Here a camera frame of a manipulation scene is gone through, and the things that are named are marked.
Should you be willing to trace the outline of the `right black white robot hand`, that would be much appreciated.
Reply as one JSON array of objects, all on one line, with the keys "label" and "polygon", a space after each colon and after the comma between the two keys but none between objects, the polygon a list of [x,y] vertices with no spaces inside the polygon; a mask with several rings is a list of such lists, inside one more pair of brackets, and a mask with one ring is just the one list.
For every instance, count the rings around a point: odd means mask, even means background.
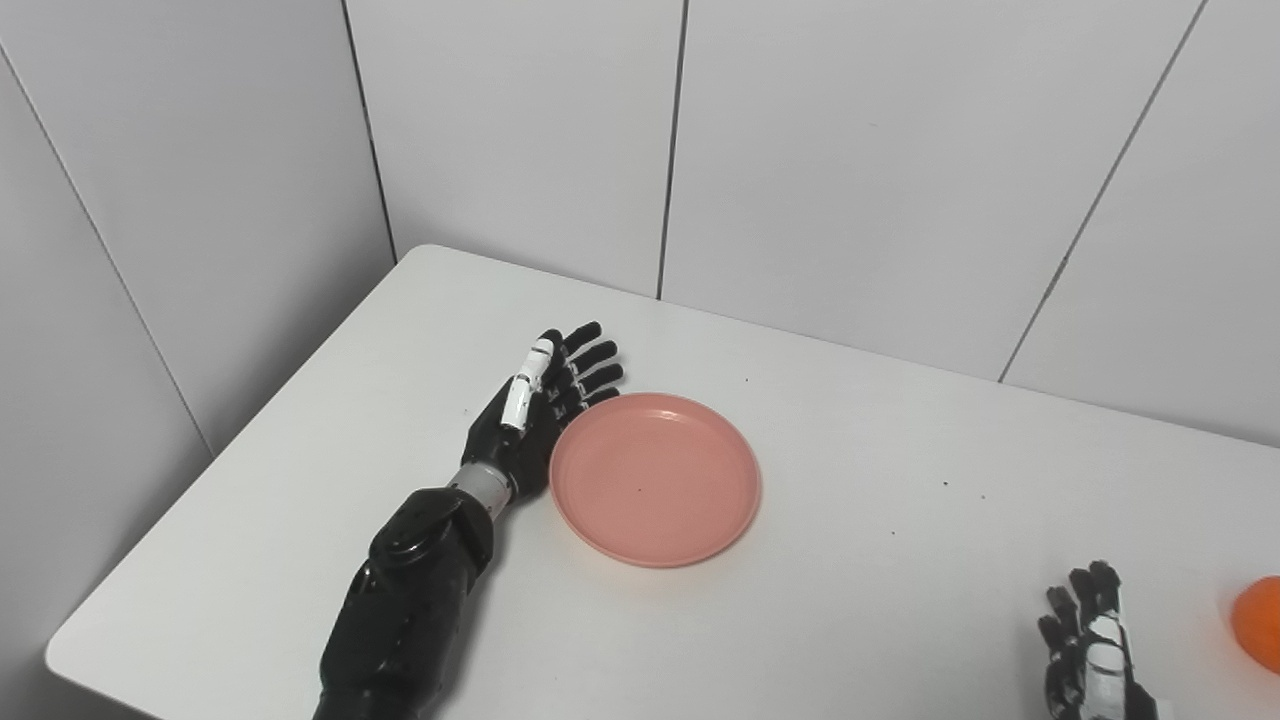
[{"label": "right black white robot hand", "polygon": [[1094,560],[1044,592],[1050,611],[1037,628],[1048,653],[1043,693],[1051,719],[1174,717],[1135,678],[1120,588],[1115,568]]}]

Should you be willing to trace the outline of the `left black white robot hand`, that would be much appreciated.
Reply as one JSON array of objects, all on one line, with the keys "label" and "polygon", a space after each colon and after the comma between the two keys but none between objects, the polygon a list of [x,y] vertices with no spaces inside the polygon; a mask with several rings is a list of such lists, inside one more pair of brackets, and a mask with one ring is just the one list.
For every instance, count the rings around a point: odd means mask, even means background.
[{"label": "left black white robot hand", "polygon": [[618,346],[603,338],[599,322],[568,334],[543,332],[474,420],[461,466],[495,475],[507,502],[540,495],[563,432],[586,410],[618,397],[623,377]]}]

